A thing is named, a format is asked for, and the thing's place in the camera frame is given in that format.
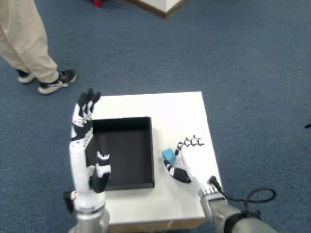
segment white shoe sole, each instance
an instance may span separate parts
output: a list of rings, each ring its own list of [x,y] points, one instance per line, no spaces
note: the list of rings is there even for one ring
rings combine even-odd
[[[34,78],[35,78],[35,75],[32,74],[32,73],[30,73],[27,77],[24,77],[24,78],[22,78],[21,76],[19,76],[19,77],[17,78],[17,80],[18,80],[19,82],[21,82],[21,83],[29,83],[29,82],[31,82],[32,80],[34,80]]]
[[[40,86],[40,87],[38,87],[38,91],[39,91],[41,94],[47,95],[47,94],[50,94],[50,93],[52,93],[52,92],[54,92],[54,91],[59,90],[60,88],[70,86],[71,84],[74,83],[74,81],[76,81],[76,79],[77,79],[77,74],[76,74],[76,75],[73,77],[73,79],[72,79],[70,82],[68,82],[68,83],[64,83],[64,84],[62,84],[62,85],[60,85],[60,86],[50,86],[50,87],[47,88],[47,89],[44,89],[44,88],[42,88],[42,87]]]

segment black wire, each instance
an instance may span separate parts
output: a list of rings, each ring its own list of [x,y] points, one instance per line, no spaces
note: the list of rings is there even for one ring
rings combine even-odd
[[[276,192],[274,189],[272,188],[269,188],[269,187],[260,187],[260,188],[255,188],[253,189],[252,191],[250,191],[246,198],[233,198],[233,197],[229,197],[226,193],[223,192],[222,188],[220,187],[217,179],[215,176],[212,176],[210,179],[209,179],[209,183],[210,184],[213,184],[217,190],[227,199],[231,200],[231,201],[240,201],[240,202],[244,202],[244,210],[242,211],[242,213],[248,215],[248,214],[251,214],[257,218],[260,219],[260,211],[255,211],[254,213],[250,212],[248,210],[248,204],[249,203],[255,203],[255,204],[258,204],[258,203],[266,203],[266,202],[269,202],[269,201],[272,201],[275,197],[276,197]],[[263,191],[270,191],[272,193],[272,196],[269,197],[269,198],[266,198],[266,199],[261,199],[261,200],[252,200],[250,199],[255,193],[258,193],[258,192],[263,192]]]

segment blue cube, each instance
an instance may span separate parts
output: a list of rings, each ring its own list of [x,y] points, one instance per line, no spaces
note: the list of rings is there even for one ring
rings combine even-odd
[[[176,161],[176,155],[174,151],[171,148],[166,149],[162,152],[163,159],[166,159],[170,162],[170,164],[173,164]]]

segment sneaker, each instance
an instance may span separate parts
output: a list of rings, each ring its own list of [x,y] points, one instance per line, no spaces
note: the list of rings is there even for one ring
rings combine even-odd
[[[62,87],[70,86],[77,79],[77,72],[74,70],[65,70],[59,72],[59,77],[53,83],[41,83],[38,91],[41,94],[49,94]]]
[[[20,81],[21,83],[30,83],[35,78],[35,75],[32,73],[28,74],[19,69],[17,69],[16,71],[19,73],[19,77],[17,78],[17,80]]]

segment black tray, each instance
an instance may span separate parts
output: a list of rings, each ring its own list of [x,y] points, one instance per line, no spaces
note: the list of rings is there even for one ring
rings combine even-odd
[[[103,119],[93,124],[97,142],[104,137],[110,154],[111,177],[106,190],[153,188],[151,118]]]

